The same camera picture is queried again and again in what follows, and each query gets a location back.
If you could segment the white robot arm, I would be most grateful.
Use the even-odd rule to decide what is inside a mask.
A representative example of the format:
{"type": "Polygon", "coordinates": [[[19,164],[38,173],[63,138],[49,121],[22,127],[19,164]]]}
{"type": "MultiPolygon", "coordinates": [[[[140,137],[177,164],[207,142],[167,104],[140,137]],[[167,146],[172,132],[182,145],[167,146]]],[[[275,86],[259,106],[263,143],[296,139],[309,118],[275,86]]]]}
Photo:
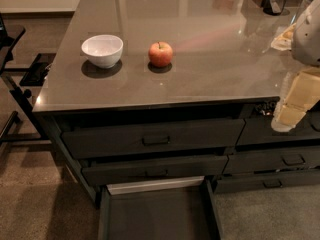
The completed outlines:
{"type": "Polygon", "coordinates": [[[271,127],[289,132],[320,100],[320,0],[313,0],[293,29],[292,57],[304,65],[283,80],[271,127]]]}

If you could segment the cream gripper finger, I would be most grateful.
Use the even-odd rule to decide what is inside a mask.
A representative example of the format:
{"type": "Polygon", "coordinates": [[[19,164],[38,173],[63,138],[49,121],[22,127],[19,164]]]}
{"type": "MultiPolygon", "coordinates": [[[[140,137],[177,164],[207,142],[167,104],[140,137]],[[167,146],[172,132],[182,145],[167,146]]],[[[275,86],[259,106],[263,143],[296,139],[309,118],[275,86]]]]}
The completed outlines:
{"type": "Polygon", "coordinates": [[[320,100],[320,69],[305,67],[295,75],[287,75],[276,105],[271,127],[277,132],[289,132],[320,100]]]}
{"type": "Polygon", "coordinates": [[[293,32],[296,24],[291,24],[281,34],[273,39],[271,47],[279,51],[287,51],[291,49],[293,32]]]}

